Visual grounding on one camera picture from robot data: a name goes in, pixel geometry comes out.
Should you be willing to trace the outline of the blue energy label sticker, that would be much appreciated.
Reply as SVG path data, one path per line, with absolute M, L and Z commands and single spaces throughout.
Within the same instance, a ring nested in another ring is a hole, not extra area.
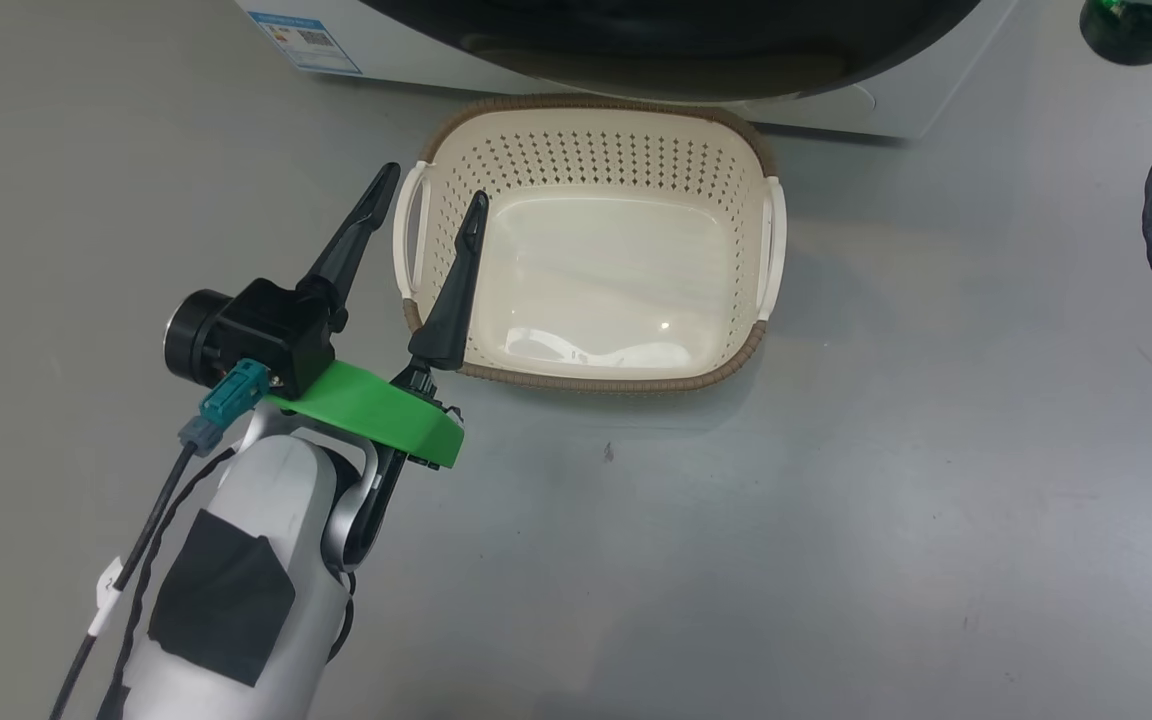
M 247 14 L 294 67 L 332 76 L 362 76 L 320 20 L 262 12 Z

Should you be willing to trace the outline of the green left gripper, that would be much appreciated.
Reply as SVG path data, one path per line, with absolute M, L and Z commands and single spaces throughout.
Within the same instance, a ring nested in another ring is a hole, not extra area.
M 382 165 L 296 286 L 297 291 L 326 302 L 329 333 L 346 328 L 347 301 L 358 266 L 372 233 L 387 219 L 399 179 L 401 165 L 393 161 Z M 482 190 L 468 202 L 465 217 L 454 236 L 454 258 L 442 290 L 429 318 L 408 343 L 412 364 L 422 370 L 457 372 L 465 364 L 488 206 L 488 195 Z M 275 407 L 276 419 L 293 420 L 297 427 L 347 445 L 369 439 L 376 446 L 404 452 L 431 468 L 452 468 L 465 442 L 463 423 L 448 407 L 342 361 L 326 365 L 297 397 L 285 393 L 289 384 L 282 374 L 268 370 L 268 382 L 264 400 Z

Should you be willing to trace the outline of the dark round washing machine door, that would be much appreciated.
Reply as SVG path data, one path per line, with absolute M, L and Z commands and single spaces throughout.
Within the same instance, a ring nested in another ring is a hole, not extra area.
M 852 85 L 929 50 L 979 0 L 361 0 L 536 79 L 652 103 Z

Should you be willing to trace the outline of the white front-load washing machine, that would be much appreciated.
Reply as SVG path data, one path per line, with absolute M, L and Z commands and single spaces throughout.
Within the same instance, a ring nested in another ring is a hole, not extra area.
M 364 78 L 475 94 L 575 94 L 577 88 L 476 59 L 403 26 L 357 0 L 233 0 L 247 12 L 316 18 Z M 979 0 L 940 40 L 890 69 L 823 94 L 722 103 L 722 108 L 772 128 L 920 138 L 1005 26 L 1018 0 Z

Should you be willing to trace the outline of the cream perforated laundry basket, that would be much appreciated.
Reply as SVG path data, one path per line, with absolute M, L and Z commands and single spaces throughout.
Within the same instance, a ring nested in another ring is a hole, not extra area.
M 433 318 L 476 192 L 488 220 L 461 372 L 509 386 L 664 395 L 753 359 L 787 249 L 776 159 L 732 111 L 590 94 L 488 97 L 399 187 L 408 328 Z

